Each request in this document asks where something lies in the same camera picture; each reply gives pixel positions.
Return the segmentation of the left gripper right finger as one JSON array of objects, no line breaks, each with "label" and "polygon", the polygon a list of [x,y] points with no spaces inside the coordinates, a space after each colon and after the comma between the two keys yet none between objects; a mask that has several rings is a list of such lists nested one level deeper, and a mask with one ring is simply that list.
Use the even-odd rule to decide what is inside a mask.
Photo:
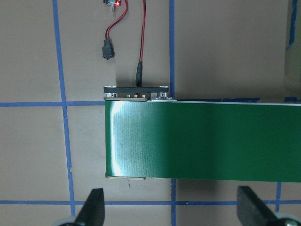
[{"label": "left gripper right finger", "polygon": [[237,217],[243,226],[276,226],[278,218],[248,186],[237,189]]}]

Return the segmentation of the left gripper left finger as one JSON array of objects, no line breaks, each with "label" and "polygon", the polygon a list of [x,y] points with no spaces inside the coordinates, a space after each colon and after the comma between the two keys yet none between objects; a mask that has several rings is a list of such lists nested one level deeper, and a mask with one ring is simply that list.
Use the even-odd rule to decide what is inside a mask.
[{"label": "left gripper left finger", "polygon": [[74,224],[76,226],[102,226],[105,220],[104,193],[102,188],[92,189]]}]

